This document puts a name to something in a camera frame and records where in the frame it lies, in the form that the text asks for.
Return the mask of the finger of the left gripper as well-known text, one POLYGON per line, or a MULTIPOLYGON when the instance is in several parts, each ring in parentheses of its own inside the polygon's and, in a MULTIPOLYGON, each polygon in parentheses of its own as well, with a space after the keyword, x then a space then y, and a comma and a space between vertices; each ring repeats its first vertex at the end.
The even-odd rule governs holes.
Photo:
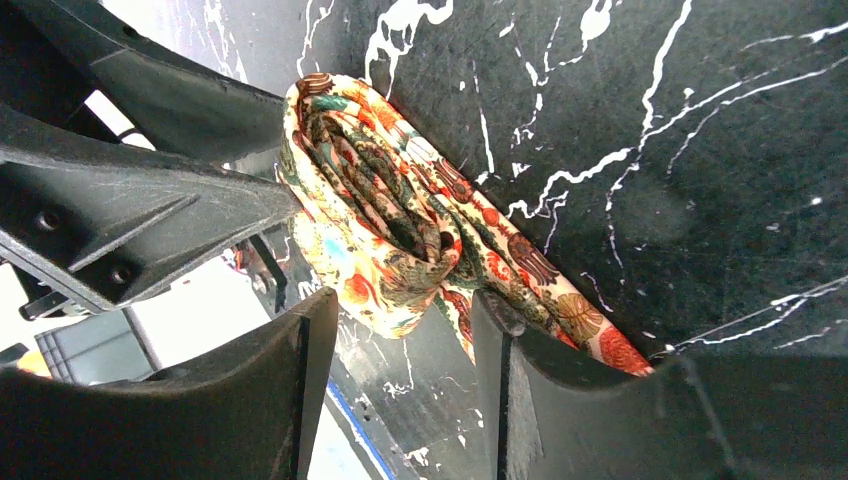
POLYGON ((157 149, 229 162, 280 147, 283 98, 159 45, 94 1, 13 5, 157 149))
POLYGON ((1 109, 1 255, 95 313, 158 294, 299 207, 276 182, 1 109))

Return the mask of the colourful floral patterned tie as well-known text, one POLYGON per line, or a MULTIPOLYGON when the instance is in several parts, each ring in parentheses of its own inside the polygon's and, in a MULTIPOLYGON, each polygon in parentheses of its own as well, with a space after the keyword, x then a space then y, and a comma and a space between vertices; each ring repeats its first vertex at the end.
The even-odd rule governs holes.
POLYGON ((287 92, 277 176, 301 202, 289 228, 320 282, 373 333, 399 339, 430 308, 474 351, 472 296, 635 376, 648 361, 379 92, 328 73, 287 92))

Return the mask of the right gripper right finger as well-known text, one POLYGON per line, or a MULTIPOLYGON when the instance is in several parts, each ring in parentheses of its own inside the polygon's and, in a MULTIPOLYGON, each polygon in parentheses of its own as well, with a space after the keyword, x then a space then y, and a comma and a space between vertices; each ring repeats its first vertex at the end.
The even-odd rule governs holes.
POLYGON ((682 356, 636 377, 532 327, 496 292, 471 310, 493 479, 843 479, 847 362, 682 356))

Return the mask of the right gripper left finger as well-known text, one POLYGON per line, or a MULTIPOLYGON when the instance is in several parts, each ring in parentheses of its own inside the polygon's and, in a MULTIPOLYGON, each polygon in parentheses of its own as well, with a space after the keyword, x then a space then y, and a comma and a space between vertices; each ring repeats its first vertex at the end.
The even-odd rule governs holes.
POLYGON ((323 288, 276 319, 141 381, 1 372, 5 479, 303 479, 336 342, 323 288))

